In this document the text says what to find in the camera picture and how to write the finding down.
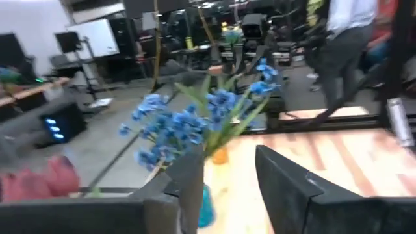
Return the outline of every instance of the white shirt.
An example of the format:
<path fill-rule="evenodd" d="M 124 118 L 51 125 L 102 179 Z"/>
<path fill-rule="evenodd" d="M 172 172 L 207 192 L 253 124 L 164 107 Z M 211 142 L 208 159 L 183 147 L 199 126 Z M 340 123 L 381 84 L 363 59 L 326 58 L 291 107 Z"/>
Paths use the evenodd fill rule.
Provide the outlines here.
<path fill-rule="evenodd" d="M 378 0 L 331 0 L 327 30 L 333 37 L 347 29 L 370 25 L 378 13 Z"/>

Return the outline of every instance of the gray floor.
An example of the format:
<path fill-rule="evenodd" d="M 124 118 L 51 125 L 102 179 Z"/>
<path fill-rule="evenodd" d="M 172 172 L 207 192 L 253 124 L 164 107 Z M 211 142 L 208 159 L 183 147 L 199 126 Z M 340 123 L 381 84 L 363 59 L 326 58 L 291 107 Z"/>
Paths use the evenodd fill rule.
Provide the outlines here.
<path fill-rule="evenodd" d="M 287 87 L 287 103 L 291 111 L 322 109 L 323 96 L 320 92 L 310 92 L 309 86 L 313 82 L 306 78 L 309 68 L 296 68 L 289 72 L 290 84 Z M 129 137 L 120 137 L 118 127 L 130 120 L 131 111 L 140 103 L 141 97 L 148 88 L 126 88 L 113 92 L 116 96 L 111 108 L 96 116 L 88 124 L 88 130 L 77 136 L 68 144 L 49 147 L 46 149 L 20 149 L 20 159 L 14 162 L 2 162 L 0 172 L 15 172 L 22 168 L 41 170 L 47 159 L 57 153 L 67 155 L 75 165 L 83 186 L 87 186 L 102 171 L 114 156 L 127 144 Z M 170 86 L 164 86 L 159 93 L 172 93 Z M 377 108 L 372 101 L 371 91 L 359 93 L 356 105 L 361 105 L 371 112 Z M 181 110 L 187 106 L 189 100 L 184 95 L 178 95 L 170 104 L 172 110 Z M 146 147 L 147 142 L 137 140 L 114 165 L 109 173 L 99 182 L 99 187 L 141 187 L 149 175 L 146 169 L 137 165 L 133 160 L 133 153 L 139 147 Z"/>

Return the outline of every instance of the glass vase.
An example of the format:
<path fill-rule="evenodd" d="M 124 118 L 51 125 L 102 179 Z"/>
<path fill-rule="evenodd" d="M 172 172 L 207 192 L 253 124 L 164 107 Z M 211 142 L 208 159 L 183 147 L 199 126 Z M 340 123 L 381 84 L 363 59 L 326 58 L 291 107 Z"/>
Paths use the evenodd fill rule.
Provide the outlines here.
<path fill-rule="evenodd" d="M 198 219 L 198 227 L 204 228 L 212 224 L 215 219 L 214 215 L 215 213 L 211 193 L 209 191 L 209 187 L 204 185 L 202 191 L 202 206 L 200 210 L 200 217 Z"/>

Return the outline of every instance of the wooden tabletop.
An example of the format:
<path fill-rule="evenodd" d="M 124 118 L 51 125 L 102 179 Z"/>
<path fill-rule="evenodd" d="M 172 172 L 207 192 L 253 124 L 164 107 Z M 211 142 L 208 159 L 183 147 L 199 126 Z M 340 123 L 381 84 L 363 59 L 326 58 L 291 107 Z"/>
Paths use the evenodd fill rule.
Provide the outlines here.
<path fill-rule="evenodd" d="M 311 118 L 322 111 L 292 114 Z M 334 116 L 363 114 L 361 107 L 348 107 Z M 199 234 L 273 233 L 255 171 L 259 144 L 362 196 L 416 196 L 416 159 L 383 129 L 240 136 L 227 145 L 227 164 L 205 163 L 216 220 Z"/>
<path fill-rule="evenodd" d="M 24 90 L 24 91 L 18 92 L 17 94 L 14 94 L 14 97 L 16 99 L 23 99 L 23 98 L 29 97 L 31 95 L 38 94 L 40 92 L 44 92 L 48 88 L 51 88 L 53 85 L 64 85 L 69 80 L 70 80 L 70 78 L 60 77 L 58 80 L 54 81 L 53 83 L 50 83 L 50 82 L 44 83 L 44 84 L 41 84 L 39 86 L 30 88 L 28 90 Z M 14 102 L 14 99 L 11 98 L 11 97 L 1 98 L 0 99 L 0 107 L 2 107 L 3 105 L 11 104 L 13 102 Z"/>

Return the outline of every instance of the blue led light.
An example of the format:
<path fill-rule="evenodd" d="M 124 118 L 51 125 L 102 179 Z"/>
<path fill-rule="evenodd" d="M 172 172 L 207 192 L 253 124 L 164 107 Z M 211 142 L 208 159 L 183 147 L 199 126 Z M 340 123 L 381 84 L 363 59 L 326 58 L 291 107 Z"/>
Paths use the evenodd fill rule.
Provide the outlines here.
<path fill-rule="evenodd" d="M 53 135 L 56 139 L 63 139 L 64 138 L 64 135 L 62 135 L 62 134 L 54 134 Z"/>
<path fill-rule="evenodd" d="M 50 129 L 54 132 L 59 132 L 60 131 L 59 127 L 50 127 Z"/>
<path fill-rule="evenodd" d="M 45 120 L 48 124 L 56 124 L 57 122 L 51 119 L 46 119 Z"/>

